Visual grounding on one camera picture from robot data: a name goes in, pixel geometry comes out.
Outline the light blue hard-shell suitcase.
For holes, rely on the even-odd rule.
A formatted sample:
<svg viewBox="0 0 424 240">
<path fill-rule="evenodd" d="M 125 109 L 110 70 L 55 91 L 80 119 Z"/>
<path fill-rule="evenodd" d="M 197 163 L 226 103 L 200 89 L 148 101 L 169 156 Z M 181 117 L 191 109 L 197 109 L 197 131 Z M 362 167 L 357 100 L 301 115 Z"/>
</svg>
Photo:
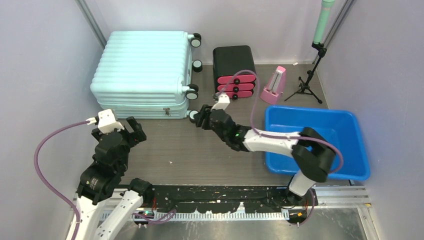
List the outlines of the light blue hard-shell suitcase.
<svg viewBox="0 0 424 240">
<path fill-rule="evenodd" d="M 90 90 L 102 109 L 119 119 L 183 119 L 199 96 L 192 74 L 199 33 L 182 30 L 117 30 L 105 45 Z"/>
</svg>

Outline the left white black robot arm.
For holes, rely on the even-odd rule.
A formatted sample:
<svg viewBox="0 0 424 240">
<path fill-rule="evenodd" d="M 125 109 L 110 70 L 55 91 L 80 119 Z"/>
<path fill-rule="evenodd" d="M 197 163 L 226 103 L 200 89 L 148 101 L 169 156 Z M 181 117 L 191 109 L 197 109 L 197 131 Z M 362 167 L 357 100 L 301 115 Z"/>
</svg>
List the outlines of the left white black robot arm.
<svg viewBox="0 0 424 240">
<path fill-rule="evenodd" d="M 91 134 L 98 141 L 93 163 L 81 174 L 77 188 L 76 213 L 68 240 L 113 240 L 139 207 L 148 207 L 154 199 L 151 183 L 134 178 L 120 202 L 103 223 L 99 223 L 115 188 L 128 169 L 129 153 L 146 141 L 142 125 L 130 116 L 129 132 L 112 114 L 94 118 L 97 128 Z"/>
</svg>

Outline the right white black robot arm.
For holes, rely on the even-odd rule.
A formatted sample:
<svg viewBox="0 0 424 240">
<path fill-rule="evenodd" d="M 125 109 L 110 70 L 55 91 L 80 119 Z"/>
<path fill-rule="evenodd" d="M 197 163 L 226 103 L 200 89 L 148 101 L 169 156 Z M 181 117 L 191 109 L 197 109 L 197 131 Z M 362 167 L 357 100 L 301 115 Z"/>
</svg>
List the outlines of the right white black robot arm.
<svg viewBox="0 0 424 240">
<path fill-rule="evenodd" d="M 284 198 L 299 205 L 316 183 L 324 183 L 339 153 L 313 128 L 298 132 L 263 131 L 237 124 L 223 109 L 203 105 L 189 114 L 190 121 L 203 130 L 212 130 L 222 142 L 237 152 L 267 152 L 294 159 L 299 170 L 285 189 Z"/>
</svg>

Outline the black and pink drawer box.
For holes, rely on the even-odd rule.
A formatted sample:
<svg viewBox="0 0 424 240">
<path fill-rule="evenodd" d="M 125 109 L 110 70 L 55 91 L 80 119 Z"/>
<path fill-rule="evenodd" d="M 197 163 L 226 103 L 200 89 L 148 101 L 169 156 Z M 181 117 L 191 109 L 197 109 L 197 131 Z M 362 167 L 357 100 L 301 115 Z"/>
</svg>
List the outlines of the black and pink drawer box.
<svg viewBox="0 0 424 240">
<path fill-rule="evenodd" d="M 256 72 L 251 48 L 248 45 L 220 46 L 212 52 L 212 70 L 215 92 L 223 90 L 233 100 L 249 98 L 254 93 L 256 77 L 251 73 L 241 73 L 232 80 L 234 74 L 241 70 Z"/>
</svg>

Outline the pink metronome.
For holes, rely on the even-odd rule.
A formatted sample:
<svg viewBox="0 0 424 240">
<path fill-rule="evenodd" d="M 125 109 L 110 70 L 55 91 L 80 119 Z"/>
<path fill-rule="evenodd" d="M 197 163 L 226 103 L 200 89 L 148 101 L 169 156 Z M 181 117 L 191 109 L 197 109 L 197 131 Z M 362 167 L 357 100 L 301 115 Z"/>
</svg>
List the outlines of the pink metronome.
<svg viewBox="0 0 424 240">
<path fill-rule="evenodd" d="M 287 70 L 278 66 L 263 88 L 260 98 L 268 104 L 275 105 L 284 93 L 286 76 Z"/>
</svg>

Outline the black tripod stand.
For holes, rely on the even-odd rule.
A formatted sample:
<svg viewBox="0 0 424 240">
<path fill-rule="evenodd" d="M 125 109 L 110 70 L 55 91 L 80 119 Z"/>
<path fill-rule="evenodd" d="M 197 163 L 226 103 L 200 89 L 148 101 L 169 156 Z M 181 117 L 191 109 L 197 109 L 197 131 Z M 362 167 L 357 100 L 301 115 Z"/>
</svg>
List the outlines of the black tripod stand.
<svg viewBox="0 0 424 240">
<path fill-rule="evenodd" d="M 289 100 L 290 98 L 292 98 L 294 95 L 310 95 L 310 96 L 313 96 L 317 100 L 317 102 L 319 104 L 322 104 L 323 103 L 323 101 L 311 90 L 311 88 L 310 88 L 310 82 L 311 82 L 312 78 L 315 75 L 315 72 L 316 72 L 316 70 L 318 68 L 318 65 L 319 65 L 320 61 L 326 55 L 327 48 L 325 47 L 325 45 L 323 43 L 320 43 L 320 42 L 319 43 L 313 42 L 311 44 L 311 46 L 314 49 L 317 50 L 318 59 L 315 62 L 314 66 L 313 66 L 313 69 L 307 71 L 307 79 L 306 79 L 306 81 L 304 81 L 301 76 L 298 77 L 298 80 L 300 81 L 300 83 L 298 85 L 299 89 L 297 91 L 295 91 L 293 94 L 291 94 L 290 96 L 288 96 L 284 100 L 285 102 L 287 100 Z"/>
</svg>

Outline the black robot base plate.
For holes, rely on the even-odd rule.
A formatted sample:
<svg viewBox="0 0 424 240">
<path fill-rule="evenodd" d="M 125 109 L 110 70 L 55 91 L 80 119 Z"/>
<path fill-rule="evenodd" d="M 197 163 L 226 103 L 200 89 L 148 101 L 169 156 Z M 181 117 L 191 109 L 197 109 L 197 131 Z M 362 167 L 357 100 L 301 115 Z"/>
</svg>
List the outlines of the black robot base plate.
<svg viewBox="0 0 424 240">
<path fill-rule="evenodd" d="M 246 213 L 276 213 L 318 205 L 316 192 L 303 197 L 289 195 L 285 186 L 260 185 L 154 185 L 142 207 L 160 213 L 224 214 L 244 209 Z"/>
</svg>

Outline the aluminium rail frame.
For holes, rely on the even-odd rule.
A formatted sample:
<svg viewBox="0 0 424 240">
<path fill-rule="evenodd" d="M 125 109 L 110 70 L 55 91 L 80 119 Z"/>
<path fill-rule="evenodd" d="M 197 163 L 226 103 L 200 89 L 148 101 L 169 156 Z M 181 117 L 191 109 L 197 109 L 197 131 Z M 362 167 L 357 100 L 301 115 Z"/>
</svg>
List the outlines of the aluminium rail frame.
<svg viewBox="0 0 424 240">
<path fill-rule="evenodd" d="M 103 223 L 110 213 L 121 201 L 124 192 L 130 184 L 120 184 L 115 188 L 99 223 Z M 151 222 L 161 224 L 169 221 L 277 221 L 283 220 L 291 225 L 297 225 L 305 221 L 308 214 L 313 209 L 343 209 L 343 208 L 368 208 L 370 202 L 363 186 L 318 186 L 312 191 L 316 193 L 317 206 L 311 209 L 301 210 L 300 208 L 282 209 L 278 212 L 266 213 L 246 213 L 244 209 L 239 209 L 234 213 L 178 213 L 176 210 L 169 212 L 159 212 L 153 207 L 139 207 L 130 216 L 130 220 L 135 222 Z"/>
</svg>

